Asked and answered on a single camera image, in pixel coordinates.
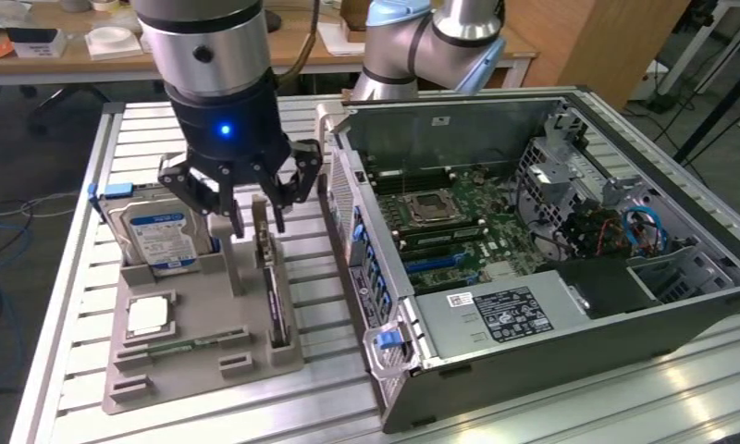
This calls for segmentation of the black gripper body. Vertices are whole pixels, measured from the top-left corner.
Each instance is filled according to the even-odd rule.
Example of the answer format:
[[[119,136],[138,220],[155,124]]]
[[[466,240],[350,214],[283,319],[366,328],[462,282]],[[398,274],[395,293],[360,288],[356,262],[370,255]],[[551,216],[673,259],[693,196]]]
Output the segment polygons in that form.
[[[190,149],[190,162],[203,172],[251,172],[262,165],[276,172],[291,147],[283,131],[276,80],[264,74],[246,90],[224,96],[183,93],[171,84],[166,92]]]

